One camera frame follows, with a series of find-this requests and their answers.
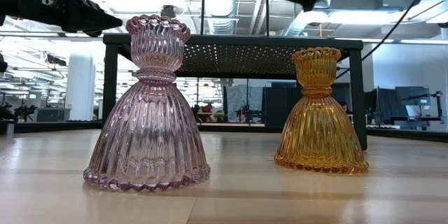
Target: amber glass candle holder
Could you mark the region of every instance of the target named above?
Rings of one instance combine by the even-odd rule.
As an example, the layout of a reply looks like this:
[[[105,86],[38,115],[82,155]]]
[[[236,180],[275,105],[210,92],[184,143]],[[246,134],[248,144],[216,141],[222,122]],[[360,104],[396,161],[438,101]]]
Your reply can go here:
[[[126,29],[139,82],[109,115],[85,181],[110,190],[151,191],[208,179],[195,117],[174,84],[189,28],[168,17],[142,15],[129,20]]]
[[[340,57],[334,48],[310,48],[293,55],[304,97],[286,121],[274,157],[278,165],[315,172],[368,170],[350,119],[330,96]]]

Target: computer monitor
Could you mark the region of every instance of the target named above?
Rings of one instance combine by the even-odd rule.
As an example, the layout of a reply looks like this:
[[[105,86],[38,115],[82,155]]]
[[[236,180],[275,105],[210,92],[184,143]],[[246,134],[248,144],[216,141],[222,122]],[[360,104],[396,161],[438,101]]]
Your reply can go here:
[[[397,102],[406,106],[429,106],[429,87],[395,87]]]

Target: white column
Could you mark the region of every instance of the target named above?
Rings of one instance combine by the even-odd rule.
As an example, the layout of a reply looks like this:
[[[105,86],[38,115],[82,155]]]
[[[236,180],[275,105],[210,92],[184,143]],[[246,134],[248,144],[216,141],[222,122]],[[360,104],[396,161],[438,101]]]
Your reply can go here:
[[[69,58],[69,74],[65,107],[70,120],[91,120],[95,98],[95,61],[86,52],[73,52]]]

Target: ceiling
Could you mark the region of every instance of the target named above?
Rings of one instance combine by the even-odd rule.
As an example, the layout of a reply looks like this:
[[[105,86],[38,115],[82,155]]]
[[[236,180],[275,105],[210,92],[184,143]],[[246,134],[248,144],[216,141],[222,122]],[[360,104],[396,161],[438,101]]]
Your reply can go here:
[[[176,18],[187,24],[191,32],[198,34],[201,27],[202,0],[92,0],[98,3],[107,13],[121,18],[124,23],[135,15],[158,14],[165,5],[173,5]],[[409,0],[404,0],[398,5],[406,6]],[[235,0],[236,11],[232,17],[219,17],[222,20],[235,20],[236,29],[234,34],[239,35],[263,35],[266,34],[266,17],[264,0]],[[210,8],[220,8],[222,3],[207,3],[205,13],[204,33],[210,33],[210,20],[215,20],[208,11]],[[360,12],[356,9],[347,10],[325,10],[325,20],[319,21],[321,13],[309,13],[308,21],[303,25],[301,36],[328,36],[339,38],[370,38],[380,39],[390,30],[393,23],[402,15],[402,10],[387,11],[374,10]],[[401,39],[430,39],[440,34],[437,21],[448,22],[448,1],[431,0],[422,1],[413,7],[405,21],[394,32],[392,38]],[[291,2],[282,0],[269,0],[269,33],[271,36],[285,34],[287,28],[301,13],[301,7]],[[375,21],[380,16],[387,16],[385,21]],[[54,65],[46,62],[46,55],[52,55],[64,60],[69,64],[70,53],[79,48],[84,48],[94,56],[97,69],[96,93],[98,98],[102,97],[102,86],[104,82],[104,51],[105,46],[100,38],[88,38],[83,34],[59,37],[59,27],[41,24],[28,20],[15,20],[7,17],[5,25],[0,27],[0,52],[5,61],[10,65],[8,73],[0,83],[2,91],[17,90],[20,88],[32,88],[34,90],[55,90],[64,93],[67,86],[67,67]],[[125,27],[110,29],[105,32],[123,33]],[[137,81],[132,77],[132,71],[137,70],[133,63],[123,57],[118,63],[118,95]],[[219,80],[208,80],[209,87],[215,87],[213,97],[220,92],[220,85],[213,85]],[[193,96],[196,92],[185,90]]]

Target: glass candle holder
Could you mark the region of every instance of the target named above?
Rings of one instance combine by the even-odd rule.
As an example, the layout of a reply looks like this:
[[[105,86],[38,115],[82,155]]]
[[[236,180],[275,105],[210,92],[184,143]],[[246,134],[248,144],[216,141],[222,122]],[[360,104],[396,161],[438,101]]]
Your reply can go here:
[[[358,173],[368,170],[350,119],[331,96],[341,52],[310,48],[293,55],[303,98],[286,121],[278,165],[315,172]]]
[[[85,181],[110,190],[152,191],[208,179],[195,117],[174,84],[189,28],[168,17],[142,15],[127,21],[126,29],[139,82],[114,106]]]

